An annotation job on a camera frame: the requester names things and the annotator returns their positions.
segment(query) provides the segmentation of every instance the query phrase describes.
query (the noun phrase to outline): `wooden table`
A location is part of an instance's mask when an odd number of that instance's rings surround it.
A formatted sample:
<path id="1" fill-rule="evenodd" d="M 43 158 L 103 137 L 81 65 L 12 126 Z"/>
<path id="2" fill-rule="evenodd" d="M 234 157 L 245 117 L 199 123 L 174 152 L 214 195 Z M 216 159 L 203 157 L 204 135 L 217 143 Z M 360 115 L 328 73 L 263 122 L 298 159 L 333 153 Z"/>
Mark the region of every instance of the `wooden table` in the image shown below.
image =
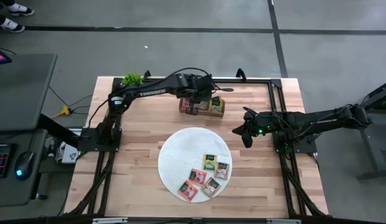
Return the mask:
<path id="1" fill-rule="evenodd" d="M 98 77 L 90 117 L 106 100 L 114 77 Z M 288 111 L 304 112 L 303 101 L 295 78 L 282 79 Z M 179 100 L 172 95 L 158 95 L 135 100 L 123 115 L 123 137 L 116 153 L 106 216 L 124 217 L 235 217 L 283 218 L 287 206 L 280 160 L 274 152 L 270 134 L 254 139 L 253 147 L 244 148 L 240 136 L 232 129 L 243 123 L 243 106 L 255 111 L 270 111 L 270 99 L 263 84 L 223 84 L 234 92 L 218 91 L 226 101 L 225 116 L 209 118 L 181 114 Z M 92 127 L 102 121 L 106 106 L 92 119 Z M 162 184 L 158 174 L 158 155 L 165 140 L 187 127 L 203 127 L 219 134 L 227 143 L 233 159 L 232 178 L 216 198 L 204 203 L 179 200 Z M 77 161 L 68 192 L 65 212 L 71 211 L 92 185 L 97 152 L 86 153 Z M 301 183 L 313 202 L 327 213 L 318 167 L 313 158 L 298 154 Z M 298 210 L 295 190 L 294 207 Z M 96 199 L 99 207 L 101 190 Z"/>

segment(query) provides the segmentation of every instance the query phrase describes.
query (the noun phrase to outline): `person's foot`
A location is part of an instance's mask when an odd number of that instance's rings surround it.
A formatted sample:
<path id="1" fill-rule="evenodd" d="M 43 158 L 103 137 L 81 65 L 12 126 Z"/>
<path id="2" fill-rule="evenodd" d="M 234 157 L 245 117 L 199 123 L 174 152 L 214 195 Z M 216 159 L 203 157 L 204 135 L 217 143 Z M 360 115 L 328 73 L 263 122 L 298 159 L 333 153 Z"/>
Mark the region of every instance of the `person's foot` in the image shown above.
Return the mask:
<path id="1" fill-rule="evenodd" d="M 10 19 L 6 18 L 5 22 L 1 25 L 2 29 L 7 30 L 9 32 L 19 33 L 23 32 L 25 27 L 21 26 Z"/>
<path id="2" fill-rule="evenodd" d="M 14 3 L 12 6 L 6 6 L 7 10 L 12 16 L 32 16 L 34 15 L 34 10 L 29 9 L 25 6 Z"/>

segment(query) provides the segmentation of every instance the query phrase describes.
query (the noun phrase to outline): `concrete floor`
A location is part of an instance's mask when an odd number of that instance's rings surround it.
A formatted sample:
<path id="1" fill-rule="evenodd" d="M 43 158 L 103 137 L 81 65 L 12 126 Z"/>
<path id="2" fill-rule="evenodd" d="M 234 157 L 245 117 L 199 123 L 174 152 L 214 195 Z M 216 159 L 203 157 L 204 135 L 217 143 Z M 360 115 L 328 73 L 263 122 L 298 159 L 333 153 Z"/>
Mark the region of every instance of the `concrete floor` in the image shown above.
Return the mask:
<path id="1" fill-rule="evenodd" d="M 271 29 L 265 0 L 20 0 L 36 15 L 28 26 L 108 26 Z M 274 0 L 280 29 L 386 30 L 386 0 Z M 150 70 L 166 75 L 196 66 L 232 77 L 280 77 L 273 34 L 169 32 L 0 32 L 0 46 L 18 54 L 59 56 L 51 86 L 67 102 L 92 93 L 99 75 Z M 307 112 L 360 101 L 386 82 L 386 35 L 281 35 L 288 76 L 298 78 Z M 87 105 L 87 99 L 80 105 Z M 49 93 L 44 113 L 62 103 Z M 59 118 L 66 126 L 86 116 Z M 316 144 L 329 213 L 340 218 L 386 222 L 386 178 L 356 181 L 370 171 L 359 132 L 324 133 Z M 47 177 L 46 202 L 0 208 L 0 219 L 56 215 L 70 176 Z"/>

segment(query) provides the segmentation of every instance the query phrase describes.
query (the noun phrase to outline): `yellow power plug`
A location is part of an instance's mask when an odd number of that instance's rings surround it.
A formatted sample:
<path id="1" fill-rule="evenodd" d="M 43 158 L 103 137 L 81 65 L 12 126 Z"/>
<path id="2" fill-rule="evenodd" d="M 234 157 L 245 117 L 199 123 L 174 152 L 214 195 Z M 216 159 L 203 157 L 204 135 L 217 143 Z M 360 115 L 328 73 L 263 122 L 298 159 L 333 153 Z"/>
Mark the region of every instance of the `yellow power plug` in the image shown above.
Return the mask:
<path id="1" fill-rule="evenodd" d="M 63 109 L 60 111 L 60 114 L 66 115 L 66 116 L 70 115 L 70 111 L 68 110 L 68 106 L 64 105 Z"/>
<path id="2" fill-rule="evenodd" d="M 68 115 L 71 114 L 70 112 L 71 112 L 70 108 L 68 108 L 68 106 L 64 105 L 64 106 L 63 106 L 63 109 L 60 111 L 59 114 L 57 114 L 57 115 L 55 115 L 55 116 L 51 116 L 50 118 L 51 118 L 51 119 L 52 119 L 52 118 L 57 118 L 57 117 L 63 116 L 63 115 L 68 116 Z"/>

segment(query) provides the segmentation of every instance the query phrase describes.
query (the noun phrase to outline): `computer mouse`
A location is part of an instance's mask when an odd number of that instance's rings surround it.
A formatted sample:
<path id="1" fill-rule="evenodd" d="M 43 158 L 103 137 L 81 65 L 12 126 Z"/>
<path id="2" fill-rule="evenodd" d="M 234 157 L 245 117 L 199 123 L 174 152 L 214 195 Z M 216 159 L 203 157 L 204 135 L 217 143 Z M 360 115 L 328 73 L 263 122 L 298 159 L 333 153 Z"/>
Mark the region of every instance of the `computer mouse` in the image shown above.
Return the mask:
<path id="1" fill-rule="evenodd" d="M 16 160 L 14 166 L 14 175 L 18 180 L 26 180 L 32 173 L 32 161 L 34 160 L 33 152 L 22 152 Z"/>

